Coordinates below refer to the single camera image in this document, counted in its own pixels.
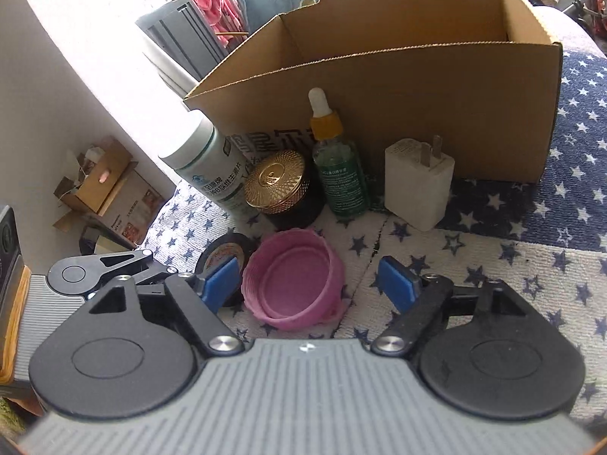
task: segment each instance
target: pink round container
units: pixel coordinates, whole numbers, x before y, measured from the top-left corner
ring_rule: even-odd
[[[344,264],[327,241],[309,229],[290,229],[253,253],[241,291],[258,320],[295,330],[340,318],[343,285]]]

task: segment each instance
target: gray ribbed surface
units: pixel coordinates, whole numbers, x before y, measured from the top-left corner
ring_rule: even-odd
[[[22,389],[30,387],[27,368],[31,355],[83,303],[84,298],[79,296],[57,294],[48,286],[44,275],[32,275],[19,324],[13,383],[0,385],[0,395],[19,396]]]
[[[56,414],[20,442],[30,455],[582,454],[593,439],[565,415],[508,424],[437,401],[402,360],[358,340],[257,339],[208,363],[163,409],[104,424]]]

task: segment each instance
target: cardboard box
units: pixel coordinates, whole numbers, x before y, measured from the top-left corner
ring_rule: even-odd
[[[186,104],[263,157],[311,147],[321,87],[377,179],[388,146],[439,134],[455,176],[535,182],[561,65],[527,0],[320,0],[268,22]]]
[[[137,174],[136,165],[129,165],[95,218],[122,239],[139,245],[165,200]]]
[[[130,161],[129,151],[113,140],[75,192],[71,191],[74,183],[64,177],[55,190],[55,196],[77,212],[98,212]]]

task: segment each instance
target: gold textured jar lid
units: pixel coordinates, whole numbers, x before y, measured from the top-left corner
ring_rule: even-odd
[[[305,159],[294,150],[283,150],[263,159],[245,184],[245,198],[263,213],[280,213],[299,202],[308,190]]]

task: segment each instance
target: black electrical tape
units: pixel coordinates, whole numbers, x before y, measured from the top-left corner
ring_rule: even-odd
[[[245,269],[249,262],[249,258],[257,249],[257,244],[247,238],[244,234],[232,232],[224,234],[206,247],[206,250],[200,255],[196,263],[196,274],[202,273],[211,267],[217,265],[226,256],[235,256],[238,260],[238,266],[241,272]],[[235,293],[225,300],[224,306],[234,306],[243,301],[241,289],[238,288]]]

